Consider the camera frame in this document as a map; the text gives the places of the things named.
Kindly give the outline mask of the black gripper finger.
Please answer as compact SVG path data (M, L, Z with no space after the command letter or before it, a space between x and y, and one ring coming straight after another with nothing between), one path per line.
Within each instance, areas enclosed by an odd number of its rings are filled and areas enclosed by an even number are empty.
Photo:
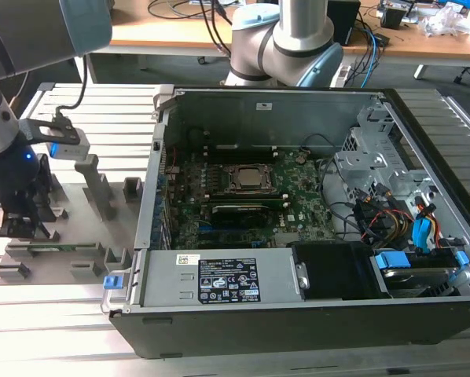
M39 171L34 182L34 203L39 217L37 225L39 235L35 236L35 238L49 240L52 238L52 233L47 229L45 224L57 221L57 216L50 206L50 193L53 189L53 179L50 172L49 157L46 154L37 154L36 156L39 161Z
M37 208L30 193L13 193L0 201L0 237L32 239Z

